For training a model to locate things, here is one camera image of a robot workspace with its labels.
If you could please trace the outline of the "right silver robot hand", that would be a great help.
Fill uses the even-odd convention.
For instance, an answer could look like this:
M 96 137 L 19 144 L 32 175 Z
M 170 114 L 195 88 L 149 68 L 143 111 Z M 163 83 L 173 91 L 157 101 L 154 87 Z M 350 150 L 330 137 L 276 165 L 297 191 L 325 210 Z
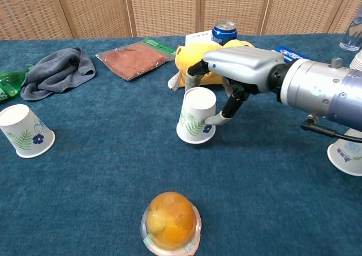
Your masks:
M 198 87 L 209 72 L 220 75 L 229 99 L 218 114 L 207 117 L 204 122 L 223 125 L 233 118 L 249 95 L 272 90 L 269 75 L 276 66 L 284 63 L 281 53 L 266 49 L 235 46 L 211 50 L 187 69 L 185 90 Z

